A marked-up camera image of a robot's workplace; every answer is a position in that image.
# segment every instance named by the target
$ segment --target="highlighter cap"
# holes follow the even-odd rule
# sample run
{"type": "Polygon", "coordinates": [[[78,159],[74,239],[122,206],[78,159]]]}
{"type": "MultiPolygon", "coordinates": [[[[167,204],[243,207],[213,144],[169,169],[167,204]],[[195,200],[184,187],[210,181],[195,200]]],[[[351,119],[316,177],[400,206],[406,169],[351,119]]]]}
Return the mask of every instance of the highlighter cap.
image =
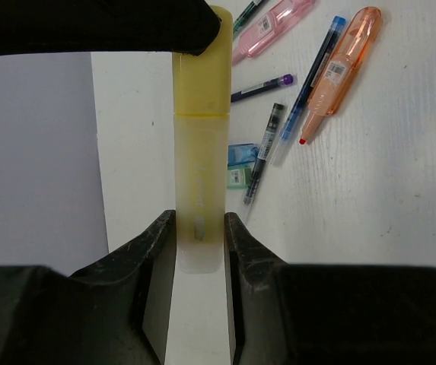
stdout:
{"type": "Polygon", "coordinates": [[[173,111],[180,115],[217,116],[230,112],[233,18],[218,6],[221,29],[200,56],[174,53],[173,111]]]}
{"type": "Polygon", "coordinates": [[[335,113],[341,106],[346,93],[352,85],[361,65],[366,60],[371,46],[377,39],[382,26],[382,12],[379,8],[372,6],[361,9],[353,18],[343,38],[339,41],[336,55],[344,55],[352,64],[349,73],[345,76],[336,98],[328,114],[335,113]]]}

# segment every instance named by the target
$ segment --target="pen cap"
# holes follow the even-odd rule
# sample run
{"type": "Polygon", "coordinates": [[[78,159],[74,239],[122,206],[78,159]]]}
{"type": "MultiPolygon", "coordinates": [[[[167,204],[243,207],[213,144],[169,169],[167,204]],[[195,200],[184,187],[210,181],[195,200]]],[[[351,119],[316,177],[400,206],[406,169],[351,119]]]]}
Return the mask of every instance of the pen cap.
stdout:
{"type": "Polygon", "coordinates": [[[337,111],[377,38],[381,24],[382,14],[378,8],[364,8],[355,15],[310,96],[311,112],[329,116],[337,111]]]}
{"type": "Polygon", "coordinates": [[[352,64],[349,73],[342,82],[336,102],[332,105],[331,114],[335,113],[341,106],[346,93],[355,80],[355,76],[367,58],[371,46],[377,39],[382,22],[382,13],[379,8],[367,7],[361,9],[355,15],[339,42],[335,55],[346,56],[347,59],[351,60],[352,64]]]}
{"type": "Polygon", "coordinates": [[[172,55],[176,114],[222,116],[230,112],[233,19],[223,8],[213,6],[212,9],[221,19],[221,29],[214,42],[200,56],[172,55]]]}

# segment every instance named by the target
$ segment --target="pink pen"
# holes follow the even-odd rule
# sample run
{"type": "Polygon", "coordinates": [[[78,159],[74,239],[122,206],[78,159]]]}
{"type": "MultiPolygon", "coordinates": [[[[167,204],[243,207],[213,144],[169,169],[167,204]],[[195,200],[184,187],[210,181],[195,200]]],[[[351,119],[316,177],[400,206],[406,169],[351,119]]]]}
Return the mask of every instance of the pink pen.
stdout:
{"type": "Polygon", "coordinates": [[[315,2],[316,0],[281,0],[240,37],[237,47],[233,50],[233,65],[245,57],[257,57],[298,23],[315,2]]]}

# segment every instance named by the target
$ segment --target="white desk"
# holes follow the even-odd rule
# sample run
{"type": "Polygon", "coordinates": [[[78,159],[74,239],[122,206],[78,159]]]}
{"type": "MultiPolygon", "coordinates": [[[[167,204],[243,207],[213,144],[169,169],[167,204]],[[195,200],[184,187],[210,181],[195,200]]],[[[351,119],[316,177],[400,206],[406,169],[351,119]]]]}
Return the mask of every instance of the white desk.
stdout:
{"type": "MultiPolygon", "coordinates": [[[[215,4],[237,16],[248,2],[215,4]]],[[[293,104],[333,16],[351,20],[367,5],[385,17],[371,57],[315,141],[266,171],[249,229],[290,262],[436,265],[436,2],[318,0],[263,55],[234,68],[233,90],[288,72],[299,84],[233,105],[230,142],[260,142],[272,104],[293,104]]],[[[113,250],[175,207],[170,55],[92,60],[113,250]]],[[[239,197],[228,193],[228,211],[239,197]]],[[[177,269],[171,316],[168,364],[229,361],[223,271],[177,269]]]]}

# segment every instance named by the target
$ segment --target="green pen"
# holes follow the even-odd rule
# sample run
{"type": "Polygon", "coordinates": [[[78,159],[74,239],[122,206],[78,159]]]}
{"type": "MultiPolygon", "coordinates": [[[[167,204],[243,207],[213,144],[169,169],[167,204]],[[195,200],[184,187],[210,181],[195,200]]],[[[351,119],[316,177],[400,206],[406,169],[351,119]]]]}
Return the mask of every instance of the green pen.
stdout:
{"type": "Polygon", "coordinates": [[[251,183],[252,163],[228,167],[228,189],[246,189],[251,183]]]}
{"type": "Polygon", "coordinates": [[[268,0],[253,0],[248,6],[243,10],[240,16],[233,23],[233,39],[245,28],[251,18],[260,9],[260,6],[265,4],[268,0]]]}

